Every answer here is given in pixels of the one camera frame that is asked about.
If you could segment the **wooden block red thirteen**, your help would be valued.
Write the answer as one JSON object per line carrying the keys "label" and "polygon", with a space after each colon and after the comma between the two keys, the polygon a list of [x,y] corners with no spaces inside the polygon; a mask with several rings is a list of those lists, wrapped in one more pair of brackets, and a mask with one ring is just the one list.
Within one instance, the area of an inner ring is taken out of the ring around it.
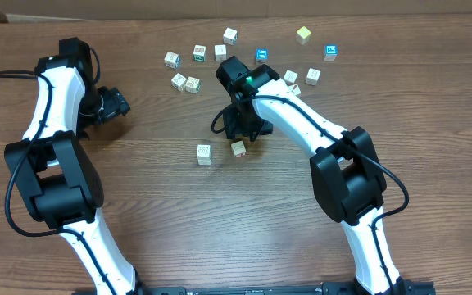
{"label": "wooden block red thirteen", "polygon": [[235,143],[232,143],[231,149],[236,158],[245,156],[247,152],[243,141],[237,141]]}

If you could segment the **wooden block red three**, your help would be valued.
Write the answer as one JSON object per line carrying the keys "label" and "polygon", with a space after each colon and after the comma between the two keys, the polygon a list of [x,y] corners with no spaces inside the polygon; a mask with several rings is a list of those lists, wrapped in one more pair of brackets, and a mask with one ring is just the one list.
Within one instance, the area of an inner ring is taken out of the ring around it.
{"label": "wooden block red three", "polygon": [[197,159],[199,161],[210,161],[211,160],[211,146],[208,144],[198,144]]}

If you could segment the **wooden block number four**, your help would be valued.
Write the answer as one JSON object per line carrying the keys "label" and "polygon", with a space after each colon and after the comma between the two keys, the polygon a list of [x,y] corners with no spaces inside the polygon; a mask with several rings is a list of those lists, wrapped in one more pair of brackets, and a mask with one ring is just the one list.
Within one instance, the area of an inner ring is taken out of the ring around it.
{"label": "wooden block number four", "polygon": [[290,85],[290,86],[288,86],[288,89],[289,89],[289,91],[290,91],[292,94],[294,94],[294,95],[297,96],[297,97],[300,97],[300,95],[301,95],[301,90],[300,90],[298,84]]}

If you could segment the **wooden block number two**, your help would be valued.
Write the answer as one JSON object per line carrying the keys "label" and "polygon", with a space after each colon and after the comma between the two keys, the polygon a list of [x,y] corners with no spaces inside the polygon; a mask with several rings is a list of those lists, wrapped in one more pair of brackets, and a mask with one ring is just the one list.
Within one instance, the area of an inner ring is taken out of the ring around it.
{"label": "wooden block number two", "polygon": [[210,166],[211,165],[211,160],[198,160],[198,164],[200,166]]}

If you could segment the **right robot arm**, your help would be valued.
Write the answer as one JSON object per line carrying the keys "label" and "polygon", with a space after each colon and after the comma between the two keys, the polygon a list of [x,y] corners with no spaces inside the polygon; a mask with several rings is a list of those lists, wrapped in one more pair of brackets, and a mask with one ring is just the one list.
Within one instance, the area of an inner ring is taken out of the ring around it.
{"label": "right robot arm", "polygon": [[308,157],[315,199],[342,225],[356,265],[359,294],[403,294],[405,283],[392,262],[384,234],[386,178],[370,135],[326,120],[293,94],[267,65],[249,70],[237,57],[216,71],[231,103],[217,118],[229,139],[255,141],[274,128],[289,136]]}

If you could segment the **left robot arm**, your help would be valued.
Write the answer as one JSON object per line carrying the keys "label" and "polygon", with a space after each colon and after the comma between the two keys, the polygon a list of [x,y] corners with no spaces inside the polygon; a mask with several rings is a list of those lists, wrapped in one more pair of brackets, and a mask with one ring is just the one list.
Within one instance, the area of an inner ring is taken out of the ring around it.
{"label": "left robot arm", "polygon": [[62,39],[59,53],[39,59],[34,70],[2,70],[0,78],[39,83],[29,128],[4,150],[11,172],[4,203],[7,223],[26,237],[63,237],[91,276],[94,293],[147,293],[107,227],[102,182],[79,142],[87,135],[85,128],[130,110],[117,88],[96,86],[96,51],[78,38]]}

